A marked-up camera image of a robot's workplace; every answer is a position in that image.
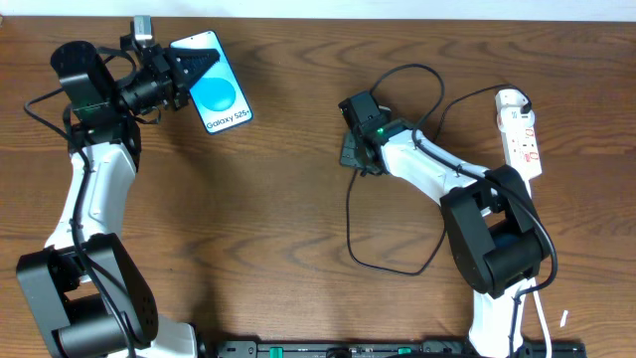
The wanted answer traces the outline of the blue Galaxy smartphone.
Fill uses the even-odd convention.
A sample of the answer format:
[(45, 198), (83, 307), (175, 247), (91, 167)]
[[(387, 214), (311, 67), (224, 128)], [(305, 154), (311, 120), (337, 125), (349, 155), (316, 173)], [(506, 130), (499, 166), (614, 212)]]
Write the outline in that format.
[(209, 134), (219, 134), (253, 119), (250, 105), (214, 31), (209, 30), (173, 41), (170, 47), (189, 50), (213, 49), (219, 53), (219, 60), (190, 90), (194, 106)]

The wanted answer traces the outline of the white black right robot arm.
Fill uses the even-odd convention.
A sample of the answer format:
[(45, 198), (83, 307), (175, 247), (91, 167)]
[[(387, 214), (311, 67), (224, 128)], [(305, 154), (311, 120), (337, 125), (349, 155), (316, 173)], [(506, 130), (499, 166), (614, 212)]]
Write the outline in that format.
[(413, 185), (440, 209), (454, 262), (473, 290), (468, 341), (477, 354), (513, 357), (523, 346), (527, 294), (556, 278), (536, 277), (556, 248), (532, 201), (542, 166), (530, 98), (512, 85), (495, 88), (505, 163), (496, 169), (464, 161), (426, 138), (362, 91), (338, 105), (349, 127), (341, 163), (360, 174), (388, 174)]

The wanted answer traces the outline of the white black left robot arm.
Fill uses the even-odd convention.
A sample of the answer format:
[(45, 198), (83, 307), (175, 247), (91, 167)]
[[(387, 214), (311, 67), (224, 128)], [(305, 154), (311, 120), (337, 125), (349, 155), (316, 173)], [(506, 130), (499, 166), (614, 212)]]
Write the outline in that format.
[(120, 236), (139, 169), (140, 128), (188, 103), (220, 58), (125, 36), (119, 49), (73, 41), (51, 57), (69, 97), (58, 134), (73, 178), (63, 214), (16, 276), (54, 357), (210, 357), (194, 325), (161, 315)]

